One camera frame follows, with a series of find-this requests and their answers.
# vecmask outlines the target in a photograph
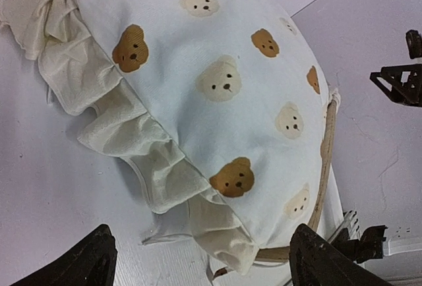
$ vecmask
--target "fabric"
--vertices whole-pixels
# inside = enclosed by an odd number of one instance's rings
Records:
[[[198,244],[239,273],[315,205],[328,87],[272,0],[0,0],[79,136],[127,161],[152,211],[189,203]]]

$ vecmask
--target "bear print fabric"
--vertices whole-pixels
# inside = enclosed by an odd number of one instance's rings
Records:
[[[273,0],[75,3],[76,16],[107,55],[107,61],[87,60],[87,69],[96,70],[90,76],[110,70],[124,76],[145,109],[133,115],[126,107],[124,116],[136,117],[136,124],[113,127],[122,143],[142,132],[130,139],[130,153],[108,148],[115,140],[100,150],[136,157],[131,165],[154,188],[152,205],[160,197],[171,205],[200,194],[209,208],[204,215],[215,215],[219,224],[234,219],[213,229],[234,230],[238,249],[253,241],[250,253],[236,253],[227,235],[224,250],[204,240],[200,245],[239,272],[247,272],[258,248],[289,245],[317,200],[328,87],[287,13]],[[118,118],[125,100],[108,103]],[[189,181],[200,192],[189,189]],[[226,214],[210,212],[221,206]]]

